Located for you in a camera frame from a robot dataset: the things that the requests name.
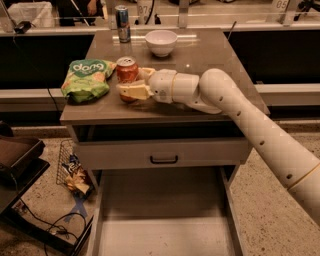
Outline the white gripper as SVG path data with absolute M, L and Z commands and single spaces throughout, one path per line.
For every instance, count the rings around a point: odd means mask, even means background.
M 157 102 L 170 104 L 173 102 L 172 87 L 176 74 L 175 70 L 155 71 L 154 68 L 139 67 L 137 78 L 145 82 L 149 80 L 149 86 L 118 84 L 117 89 L 125 99 L 146 100 L 152 96 Z

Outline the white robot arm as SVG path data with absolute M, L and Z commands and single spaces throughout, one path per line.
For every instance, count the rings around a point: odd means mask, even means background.
M 213 68 L 201 76 L 168 69 L 141 73 L 142 79 L 117 85 L 121 96 L 227 114 L 288 193 L 320 222 L 320 159 L 253 105 L 226 72 Z

